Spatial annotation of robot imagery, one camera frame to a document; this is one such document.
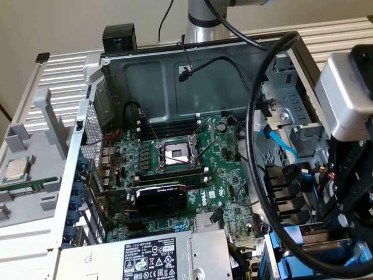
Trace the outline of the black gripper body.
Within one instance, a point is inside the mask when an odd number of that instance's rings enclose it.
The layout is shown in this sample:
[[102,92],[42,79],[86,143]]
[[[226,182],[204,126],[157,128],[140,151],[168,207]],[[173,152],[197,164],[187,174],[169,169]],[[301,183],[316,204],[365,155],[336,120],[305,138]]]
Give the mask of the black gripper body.
[[334,181],[346,181],[372,155],[372,140],[342,142],[331,137],[328,155],[328,168],[334,173]]

